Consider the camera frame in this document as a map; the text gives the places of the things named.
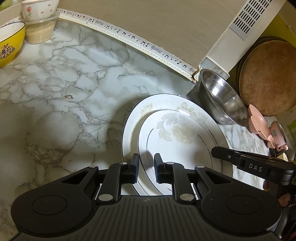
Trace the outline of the person's right hand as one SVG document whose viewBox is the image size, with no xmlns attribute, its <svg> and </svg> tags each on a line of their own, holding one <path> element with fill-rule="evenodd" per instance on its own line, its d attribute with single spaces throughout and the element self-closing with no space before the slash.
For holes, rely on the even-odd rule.
<svg viewBox="0 0 296 241">
<path fill-rule="evenodd" d="M 295 207 L 295 185 L 280 185 L 264 180 L 263 189 L 276 197 L 282 207 Z"/>
</svg>

